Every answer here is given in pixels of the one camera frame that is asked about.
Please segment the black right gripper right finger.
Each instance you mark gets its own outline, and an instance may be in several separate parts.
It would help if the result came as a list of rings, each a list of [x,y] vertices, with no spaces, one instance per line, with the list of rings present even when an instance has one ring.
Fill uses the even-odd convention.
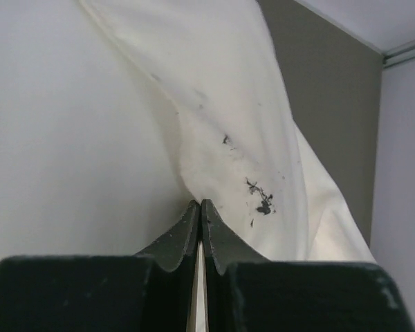
[[[360,262],[270,261],[201,204],[209,331],[414,331],[393,279]]]

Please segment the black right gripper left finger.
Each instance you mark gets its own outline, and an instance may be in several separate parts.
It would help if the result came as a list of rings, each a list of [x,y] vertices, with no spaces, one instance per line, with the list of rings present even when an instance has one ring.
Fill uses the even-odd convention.
[[[200,206],[134,255],[0,261],[0,331],[186,331]]]

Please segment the cream pillowcase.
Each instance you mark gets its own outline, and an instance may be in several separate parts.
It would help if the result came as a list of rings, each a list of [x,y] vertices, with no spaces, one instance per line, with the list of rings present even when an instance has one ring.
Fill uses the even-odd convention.
[[[120,52],[175,108],[188,192],[272,261],[372,253],[295,124],[256,1],[83,1]]]

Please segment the white pillow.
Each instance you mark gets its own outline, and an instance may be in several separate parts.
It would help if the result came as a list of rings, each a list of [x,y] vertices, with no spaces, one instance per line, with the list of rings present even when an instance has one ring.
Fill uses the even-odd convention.
[[[190,199],[177,131],[77,1],[0,1],[0,259],[148,245]]]

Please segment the right aluminium corner post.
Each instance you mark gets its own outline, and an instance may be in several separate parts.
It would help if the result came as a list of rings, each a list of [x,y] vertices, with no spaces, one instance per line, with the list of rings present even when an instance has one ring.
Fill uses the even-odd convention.
[[[415,39],[383,54],[383,68],[391,68],[415,59]]]

